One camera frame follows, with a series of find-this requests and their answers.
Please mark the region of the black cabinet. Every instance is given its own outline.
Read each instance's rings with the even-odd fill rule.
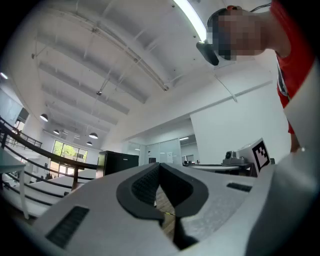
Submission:
[[[112,151],[102,151],[99,153],[96,178],[114,174],[139,165],[139,156],[123,154]]]

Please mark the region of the cable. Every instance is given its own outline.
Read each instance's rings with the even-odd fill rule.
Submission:
[[[256,8],[254,8],[253,10],[251,10],[250,13],[253,13],[253,12],[255,12],[256,10],[259,10],[259,9],[261,9],[261,8],[264,8],[264,7],[268,7],[268,6],[270,6],[270,5],[271,5],[271,3],[267,3],[267,4],[260,5],[260,6],[256,7]]]

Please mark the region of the ceiling beam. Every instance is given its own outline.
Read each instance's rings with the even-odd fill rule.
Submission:
[[[92,70],[103,79],[108,79],[108,81],[115,86],[118,85],[119,81],[113,77],[112,75],[108,76],[108,72],[105,71],[105,68],[98,66],[97,64],[93,63],[89,58],[83,59],[83,54],[81,52],[77,52],[76,49],[72,49],[72,46],[64,45],[61,42],[55,43],[55,40],[51,39],[49,36],[45,36],[43,34],[38,34],[37,41],[44,44],[45,46],[51,47],[58,51],[59,53],[69,57],[70,59],[74,60],[75,62],[83,65],[89,70]],[[147,98],[144,95],[141,95],[135,88],[131,85],[122,82],[118,85],[118,87],[131,95],[134,99],[144,104]]]
[[[97,37],[107,40],[121,51],[124,50],[126,56],[133,62],[135,62],[135,59],[140,60],[142,58],[142,60],[137,63],[139,68],[145,72],[162,90],[168,90],[168,87],[164,83],[164,81],[172,79],[168,71],[149,51],[145,51],[139,42],[132,43],[131,34],[128,31],[120,31],[119,27],[115,27],[115,24],[112,25],[110,20],[104,18],[104,14],[102,14],[99,21],[95,23],[90,21],[92,20],[89,18],[90,15],[89,17],[84,17],[78,15],[78,13],[62,11],[62,9],[65,8],[61,8],[59,4],[50,5],[43,8],[43,12],[77,24],[90,31],[90,33],[93,29],[98,29],[98,32],[95,33]]]
[[[101,131],[101,132],[104,132],[104,133],[110,132],[110,129],[109,129],[109,128],[104,127],[104,126],[102,126],[102,125],[98,125],[98,124],[93,125],[92,122],[90,122],[90,121],[88,121],[88,120],[85,120],[85,119],[83,119],[83,118],[80,118],[80,117],[78,117],[78,116],[77,116],[77,117],[74,117],[71,113],[65,111],[64,109],[62,109],[61,107],[59,107],[59,106],[57,106],[57,105],[55,105],[55,104],[52,104],[52,103],[50,103],[50,102],[48,102],[48,101],[46,101],[45,104],[46,104],[46,106],[47,106],[50,110],[53,110],[53,111],[57,112],[59,115],[62,115],[62,116],[64,116],[64,117],[68,118],[68,119],[71,119],[71,120],[75,121],[75,122],[78,123],[78,124],[81,124],[81,125],[83,125],[83,124],[89,125],[89,126],[91,126],[92,128],[95,128],[95,129],[97,129],[97,130],[99,130],[99,131]]]
[[[49,122],[48,123],[53,126],[60,126],[63,129],[66,129],[66,130],[73,132],[73,133],[76,133],[76,134],[82,134],[85,129],[84,127],[76,128],[76,127],[73,127],[72,125],[65,124],[64,122],[60,122],[60,121],[56,120],[56,118],[54,117],[53,114],[49,114]]]
[[[45,84],[42,84],[41,90],[43,92],[45,92],[46,94],[54,97],[56,100],[61,101],[61,102],[65,103],[65,104],[75,108],[78,111],[82,111],[82,112],[84,112],[84,113],[86,113],[86,114],[88,114],[90,116],[93,116],[95,118],[98,118],[98,119],[101,119],[103,121],[106,121],[107,123],[110,123],[112,125],[117,125],[117,123],[118,123],[118,120],[116,120],[115,118],[113,118],[111,116],[108,116],[108,115],[105,115],[105,114],[101,114],[101,113],[96,113],[94,111],[90,112],[89,109],[87,109],[85,106],[79,104],[76,100],[67,98],[65,95],[51,90],[50,87],[45,85]]]
[[[82,92],[82,93],[84,93],[94,99],[97,98],[96,91],[91,89],[88,85],[83,84],[83,83],[81,83],[81,85],[79,85],[79,83],[75,79],[71,78],[70,76],[66,75],[65,73],[63,73],[59,70],[56,70],[52,66],[41,62],[39,64],[39,69],[46,72],[47,74],[53,76],[54,78],[64,82],[65,84],[79,90],[80,92]],[[125,114],[125,115],[127,115],[130,111],[127,107],[123,106],[122,104],[120,104],[110,98],[107,99],[106,96],[104,96],[104,95],[98,96],[97,101],[99,101],[99,102]]]

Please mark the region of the white panel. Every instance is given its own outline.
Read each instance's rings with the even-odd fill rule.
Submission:
[[[278,162],[290,152],[288,121],[275,84],[191,114],[201,164],[221,164],[227,151],[263,138]]]

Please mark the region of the railing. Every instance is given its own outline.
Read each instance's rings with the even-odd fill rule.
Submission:
[[[31,144],[41,148],[42,142],[40,142],[40,141],[38,141],[38,140],[36,140],[34,138],[31,138],[30,136],[24,134],[22,131],[18,130],[16,127],[12,126],[10,123],[8,123],[6,120],[4,120],[1,116],[0,116],[0,124],[5,125],[6,127],[9,126],[12,129],[12,131],[14,131],[13,132],[14,134],[19,135],[25,141],[30,142]],[[8,138],[7,143],[12,144],[12,145],[17,146],[17,147],[22,147],[22,148],[24,147],[24,149],[26,149],[26,146],[19,145],[18,142],[15,141],[12,138]]]
[[[21,172],[23,172],[23,174],[26,174],[26,175],[31,176],[33,178],[36,178],[37,180],[43,181],[43,182],[45,182],[47,184],[51,184],[51,185],[54,185],[54,186],[58,186],[58,187],[66,188],[66,189],[71,189],[71,190],[76,189],[79,186],[79,184],[82,183],[82,182],[78,182],[78,179],[87,180],[87,181],[88,180],[89,181],[93,180],[93,178],[79,176],[79,169],[96,170],[97,169],[97,165],[71,160],[71,159],[64,158],[62,156],[53,154],[51,152],[48,152],[48,151],[40,148],[40,146],[42,144],[41,142],[39,142],[37,140],[34,140],[34,141],[40,143],[39,146],[37,146],[34,142],[30,141],[30,139],[32,139],[32,138],[28,137],[27,139],[24,139],[24,137],[21,136],[22,133],[16,134],[15,132],[13,132],[11,130],[13,128],[11,125],[9,125],[10,126],[10,128],[9,128],[9,127],[7,127],[7,125],[8,125],[7,122],[5,122],[5,121],[1,122],[1,121],[3,121],[3,119],[0,117],[0,138],[1,138],[1,147],[3,149],[7,148],[10,152],[12,152],[16,156],[20,157],[21,159],[25,160],[26,162],[31,163],[34,166],[37,166],[39,168],[42,168],[42,169],[47,170],[47,171],[52,172],[52,173],[61,174],[61,172],[59,172],[59,171],[50,169],[50,168],[48,168],[46,166],[42,166],[41,164],[38,164],[38,163],[36,163],[36,162],[24,157],[23,155],[19,154],[18,152],[16,152],[11,146],[8,145],[8,144],[12,145],[12,143],[8,143],[8,138],[10,138],[10,140],[13,141],[13,143],[20,144],[24,148],[30,149],[30,150],[32,150],[32,151],[34,151],[34,152],[36,152],[36,153],[38,153],[38,154],[40,154],[42,156],[50,158],[51,160],[54,160],[55,162],[59,162],[59,163],[62,163],[64,165],[68,165],[68,167],[74,168],[74,174],[73,175],[67,174],[67,173],[63,173],[63,176],[73,178],[72,186],[59,184],[59,183],[56,183],[56,182],[53,182],[53,181],[50,181],[50,180],[47,180],[47,179],[44,179],[44,178],[40,178],[40,177],[38,177],[38,176],[36,176],[36,175],[34,175],[32,173],[29,173],[29,172],[25,171],[24,169],[21,170]],[[63,198],[64,197],[64,195],[56,194],[56,193],[49,192],[49,191],[45,191],[43,189],[34,187],[34,186],[32,186],[30,184],[26,184],[24,182],[23,182],[23,184],[21,184],[22,181],[19,180],[19,178],[17,178],[16,176],[12,175],[11,173],[7,173],[6,175],[8,177],[10,177],[11,179],[13,179],[14,181],[17,181],[17,182],[20,181],[20,187],[23,185],[23,186],[26,186],[29,189],[35,190],[37,192],[40,192],[40,193],[43,193],[43,194],[46,194],[46,195],[49,195],[49,196],[53,196],[53,197],[57,197],[57,198]],[[10,186],[7,182],[4,182],[2,180],[2,174],[0,174],[0,188],[3,189],[3,187],[8,188],[8,189],[20,194],[20,191],[18,189]],[[43,205],[47,205],[47,206],[51,206],[52,205],[52,203],[50,203],[50,202],[45,202],[45,201],[39,200],[39,199],[34,198],[32,196],[29,196],[29,195],[25,195],[24,197],[27,198],[27,199],[30,199],[32,201],[35,201],[37,203],[43,204]]]

